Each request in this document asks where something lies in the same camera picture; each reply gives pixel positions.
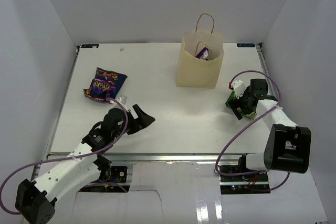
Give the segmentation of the green yellow Fox's candy bag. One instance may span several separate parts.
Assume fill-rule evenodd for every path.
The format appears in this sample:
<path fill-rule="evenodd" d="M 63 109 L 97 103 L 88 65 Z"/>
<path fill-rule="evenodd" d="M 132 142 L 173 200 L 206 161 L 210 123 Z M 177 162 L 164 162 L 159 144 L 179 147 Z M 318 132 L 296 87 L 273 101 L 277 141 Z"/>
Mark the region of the green yellow Fox's candy bag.
<path fill-rule="evenodd" d="M 232 91 L 231 94 L 230 94 L 230 96 L 226 100 L 225 105 L 226 105 L 227 108 L 231 109 L 232 112 L 234 113 L 234 115 L 236 116 L 236 114 L 235 114 L 235 110 L 236 110 L 236 108 L 235 108 L 235 100 L 236 100 L 236 97 L 234 95 L 234 92 Z"/>

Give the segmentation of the dark blue Kroks chip bag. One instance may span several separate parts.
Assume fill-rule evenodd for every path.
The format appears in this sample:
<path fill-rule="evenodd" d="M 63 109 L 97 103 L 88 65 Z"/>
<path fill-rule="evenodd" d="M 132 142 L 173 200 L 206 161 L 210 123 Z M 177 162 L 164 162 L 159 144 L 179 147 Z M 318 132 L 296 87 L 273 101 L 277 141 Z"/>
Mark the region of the dark blue Kroks chip bag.
<path fill-rule="evenodd" d="M 111 70 L 96 68 L 90 87 L 83 89 L 84 96 L 99 102 L 115 99 L 128 76 Z"/>

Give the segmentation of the purple snack pouch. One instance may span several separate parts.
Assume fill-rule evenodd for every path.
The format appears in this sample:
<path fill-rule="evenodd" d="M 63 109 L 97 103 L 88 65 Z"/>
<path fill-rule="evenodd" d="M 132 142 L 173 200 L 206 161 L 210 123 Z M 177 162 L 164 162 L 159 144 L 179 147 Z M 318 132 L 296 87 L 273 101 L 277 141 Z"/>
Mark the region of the purple snack pouch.
<path fill-rule="evenodd" d="M 208 61 L 209 58 L 209 49 L 207 47 L 204 47 L 195 57 L 197 59 Z"/>

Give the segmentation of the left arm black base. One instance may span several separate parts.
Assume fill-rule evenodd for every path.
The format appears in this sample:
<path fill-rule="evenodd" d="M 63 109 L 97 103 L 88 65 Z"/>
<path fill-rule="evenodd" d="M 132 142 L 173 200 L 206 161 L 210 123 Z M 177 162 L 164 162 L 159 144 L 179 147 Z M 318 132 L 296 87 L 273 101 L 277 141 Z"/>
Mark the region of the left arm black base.
<path fill-rule="evenodd" d="M 99 156 L 94 162 L 100 171 L 99 178 L 93 181 L 95 186 L 93 191 L 102 191 L 105 193 L 123 192 L 118 186 L 108 185 L 108 183 L 125 183 L 127 181 L 128 168 L 126 166 L 114 166 L 110 160 L 104 156 Z"/>

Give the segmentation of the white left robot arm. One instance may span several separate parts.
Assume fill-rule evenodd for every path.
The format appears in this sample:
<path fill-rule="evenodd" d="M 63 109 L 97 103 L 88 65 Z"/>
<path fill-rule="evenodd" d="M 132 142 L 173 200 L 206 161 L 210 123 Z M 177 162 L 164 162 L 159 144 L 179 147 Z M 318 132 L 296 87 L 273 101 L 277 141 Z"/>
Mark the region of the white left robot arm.
<path fill-rule="evenodd" d="M 155 118 L 133 105 L 137 117 L 120 107 L 111 108 L 77 147 L 48 172 L 18 185 L 15 208 L 29 223 L 48 223 L 55 204 L 70 192 L 91 182 L 110 178 L 111 162 L 103 154 L 123 135 L 132 135 L 150 126 Z"/>

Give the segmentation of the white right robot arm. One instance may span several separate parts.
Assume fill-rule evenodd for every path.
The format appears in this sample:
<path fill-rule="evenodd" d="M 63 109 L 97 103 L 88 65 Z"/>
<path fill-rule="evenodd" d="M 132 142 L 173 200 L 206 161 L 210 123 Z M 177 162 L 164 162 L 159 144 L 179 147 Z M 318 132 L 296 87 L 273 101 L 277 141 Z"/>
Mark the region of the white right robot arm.
<path fill-rule="evenodd" d="M 254 115 L 261 118 L 270 130 L 263 152 L 246 154 L 245 163 L 238 166 L 238 177 L 247 182 L 256 171 L 280 170 L 304 174 L 308 170 L 311 131 L 298 126 L 287 117 L 278 100 L 268 94 L 265 79 L 251 79 L 245 86 L 241 80 L 230 85 L 234 98 L 228 104 L 241 120 L 244 116 Z"/>

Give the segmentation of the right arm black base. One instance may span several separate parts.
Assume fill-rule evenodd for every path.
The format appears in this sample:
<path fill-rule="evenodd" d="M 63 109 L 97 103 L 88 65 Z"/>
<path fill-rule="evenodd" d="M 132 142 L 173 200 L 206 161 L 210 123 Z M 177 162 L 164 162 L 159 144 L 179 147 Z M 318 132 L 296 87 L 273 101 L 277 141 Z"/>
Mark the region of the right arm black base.
<path fill-rule="evenodd" d="M 219 175 L 220 192 L 222 195 L 249 195 L 249 194 L 268 194 L 270 184 L 267 174 L 252 174 L 242 176 L 223 176 Z"/>

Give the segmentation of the beige paper bag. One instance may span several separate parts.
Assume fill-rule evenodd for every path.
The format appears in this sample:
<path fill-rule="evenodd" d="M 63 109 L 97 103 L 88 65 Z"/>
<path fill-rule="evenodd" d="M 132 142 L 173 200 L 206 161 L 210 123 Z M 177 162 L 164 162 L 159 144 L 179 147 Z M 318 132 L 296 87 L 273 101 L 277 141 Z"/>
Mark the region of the beige paper bag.
<path fill-rule="evenodd" d="M 203 16 L 212 20 L 212 27 L 200 29 L 199 23 Z M 208 13 L 202 13 L 193 31 L 182 36 L 180 55 L 176 69 L 176 85 L 178 87 L 213 89 L 217 85 L 224 59 L 224 38 L 214 32 L 215 19 Z M 197 59 L 195 56 L 204 48 L 209 49 L 209 60 Z"/>

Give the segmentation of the blue label right corner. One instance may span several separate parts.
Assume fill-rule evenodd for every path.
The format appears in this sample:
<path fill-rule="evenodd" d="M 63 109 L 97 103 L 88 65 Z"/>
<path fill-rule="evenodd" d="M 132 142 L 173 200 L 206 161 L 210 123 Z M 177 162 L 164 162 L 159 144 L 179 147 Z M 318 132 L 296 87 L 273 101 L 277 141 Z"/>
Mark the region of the blue label right corner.
<path fill-rule="evenodd" d="M 237 43 L 237 47 L 239 47 L 239 48 L 255 48 L 255 44 L 253 44 L 253 43 Z"/>

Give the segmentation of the blue label corner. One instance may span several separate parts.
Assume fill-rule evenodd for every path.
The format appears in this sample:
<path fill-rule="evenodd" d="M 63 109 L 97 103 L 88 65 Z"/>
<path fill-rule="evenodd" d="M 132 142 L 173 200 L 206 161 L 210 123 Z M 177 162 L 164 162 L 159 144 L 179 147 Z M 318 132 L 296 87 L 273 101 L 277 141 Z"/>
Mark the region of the blue label corner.
<path fill-rule="evenodd" d="M 239 47 L 239 48 L 255 48 L 255 44 L 253 44 L 253 43 L 237 43 L 237 47 Z"/>
<path fill-rule="evenodd" d="M 99 48 L 99 44 L 82 44 L 80 46 L 80 48 L 82 49 L 95 49 L 95 48 Z"/>

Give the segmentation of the blue label left corner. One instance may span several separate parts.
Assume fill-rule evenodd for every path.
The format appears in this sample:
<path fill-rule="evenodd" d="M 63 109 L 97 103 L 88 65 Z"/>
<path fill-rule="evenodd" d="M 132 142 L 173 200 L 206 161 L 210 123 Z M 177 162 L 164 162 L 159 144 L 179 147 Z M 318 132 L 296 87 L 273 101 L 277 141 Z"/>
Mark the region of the blue label left corner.
<path fill-rule="evenodd" d="M 82 44 L 80 46 L 80 48 L 82 49 L 95 49 L 95 48 L 99 48 L 99 44 Z"/>

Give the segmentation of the aluminium table front rail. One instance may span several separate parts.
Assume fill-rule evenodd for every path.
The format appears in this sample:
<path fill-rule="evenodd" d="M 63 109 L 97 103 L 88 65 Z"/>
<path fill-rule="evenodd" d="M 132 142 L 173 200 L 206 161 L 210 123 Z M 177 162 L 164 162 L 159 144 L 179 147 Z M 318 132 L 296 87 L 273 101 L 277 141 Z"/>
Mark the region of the aluminium table front rail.
<path fill-rule="evenodd" d="M 47 159 L 64 158 L 66 155 L 50 154 Z M 220 160 L 235 161 L 241 157 L 243 153 L 224 153 Z M 108 153 L 104 154 L 105 157 L 111 161 L 139 161 L 139 162 L 198 162 L 198 161 L 209 161 L 214 162 L 217 160 L 219 154 L 118 154 L 118 153 Z"/>

